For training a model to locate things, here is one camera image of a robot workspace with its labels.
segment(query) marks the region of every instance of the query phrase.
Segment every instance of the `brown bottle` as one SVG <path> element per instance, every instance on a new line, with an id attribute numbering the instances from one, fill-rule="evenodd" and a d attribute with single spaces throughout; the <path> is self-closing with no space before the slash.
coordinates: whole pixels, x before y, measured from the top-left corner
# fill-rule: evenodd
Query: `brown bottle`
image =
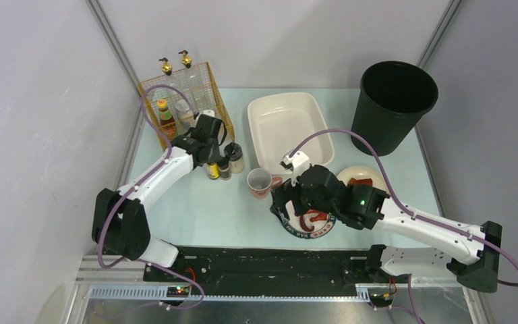
<path id="1" fill-rule="evenodd" d="M 158 105 L 158 111 L 160 113 L 159 119 L 162 131 L 169 140 L 173 140 L 177 137 L 177 128 L 175 127 L 175 119 L 173 119 L 173 115 L 168 109 L 168 102 L 166 99 L 160 99 L 156 104 Z"/>

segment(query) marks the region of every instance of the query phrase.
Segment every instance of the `dish rack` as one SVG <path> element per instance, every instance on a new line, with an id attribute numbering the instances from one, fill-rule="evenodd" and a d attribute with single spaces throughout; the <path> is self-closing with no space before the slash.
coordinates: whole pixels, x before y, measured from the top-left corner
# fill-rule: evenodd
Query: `dish rack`
<path id="1" fill-rule="evenodd" d="M 191 68 L 181 69 L 174 71 L 170 76 L 161 75 L 156 78 L 152 78 L 146 81 L 142 81 L 138 88 L 140 92 L 144 94 L 147 88 L 155 86 L 157 84 L 167 84 L 173 86 L 183 92 L 185 96 L 190 100 L 190 103 L 194 106 L 197 113 L 201 113 L 203 110 L 215 111 L 215 117 L 223 120 L 222 128 L 219 132 L 219 140 L 223 137 L 223 132 L 227 129 L 227 134 L 232 142 L 235 142 L 235 132 L 233 131 L 233 123 L 229 118 L 229 114 L 225 109 L 225 105 L 219 94 L 219 88 L 215 83 L 213 73 L 209 62 L 199 63 L 192 65 Z M 145 104 L 148 109 L 148 115 L 154 125 L 157 125 L 160 131 L 165 132 L 165 128 L 170 127 L 170 124 L 166 126 L 160 126 L 157 113 L 156 102 L 159 99 L 166 99 L 168 102 L 168 108 L 173 115 L 175 123 L 173 125 L 177 128 L 178 134 L 187 132 L 187 128 L 182 123 L 182 119 L 177 114 L 175 105 L 181 101 L 181 97 L 173 90 L 167 88 L 158 88 L 152 90 L 146 96 Z M 166 142 L 158 136 L 162 150 L 166 149 Z"/>

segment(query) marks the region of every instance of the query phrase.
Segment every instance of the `yellow bottle cap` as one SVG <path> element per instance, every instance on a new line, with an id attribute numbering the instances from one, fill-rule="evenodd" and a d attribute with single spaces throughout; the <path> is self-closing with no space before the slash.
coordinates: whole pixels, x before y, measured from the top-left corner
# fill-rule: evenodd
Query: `yellow bottle cap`
<path id="1" fill-rule="evenodd" d="M 166 108 L 168 107 L 168 102 L 166 101 L 166 99 L 160 99 L 156 101 L 156 105 L 158 105 L 158 108 Z"/>

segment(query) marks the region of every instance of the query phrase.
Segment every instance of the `white tray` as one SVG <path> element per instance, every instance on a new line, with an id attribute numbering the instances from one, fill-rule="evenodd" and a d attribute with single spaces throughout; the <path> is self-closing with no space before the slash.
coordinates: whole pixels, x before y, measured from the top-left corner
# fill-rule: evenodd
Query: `white tray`
<path id="1" fill-rule="evenodd" d="M 274 94 L 253 100 L 248 108 L 249 127 L 259 166 L 271 174 L 290 174 L 280 163 L 309 135 L 326 129 L 315 98 L 306 92 Z M 313 138 L 301 151 L 311 164 L 327 165 L 335 158 L 329 134 Z"/>

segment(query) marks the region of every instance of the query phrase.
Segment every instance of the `white plate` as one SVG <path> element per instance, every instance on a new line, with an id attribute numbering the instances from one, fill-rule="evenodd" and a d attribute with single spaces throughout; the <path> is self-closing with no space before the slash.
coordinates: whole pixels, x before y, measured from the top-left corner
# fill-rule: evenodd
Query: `white plate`
<path id="1" fill-rule="evenodd" d="M 326 129 L 315 98 L 306 92 L 274 94 L 253 100 L 249 127 L 259 165 L 271 174 L 290 174 L 280 163 L 309 135 Z M 311 164 L 327 165 L 335 158 L 330 134 L 313 138 L 301 148 Z"/>
<path id="2" fill-rule="evenodd" d="M 356 180 L 370 178 L 372 179 L 373 187 L 384 190 L 390 194 L 382 174 L 380 174 L 380 172 L 374 171 L 373 169 L 370 169 L 369 167 L 348 167 L 337 175 L 337 179 L 341 180 L 346 185 L 348 185 L 348 181 L 350 181 L 352 178 Z"/>

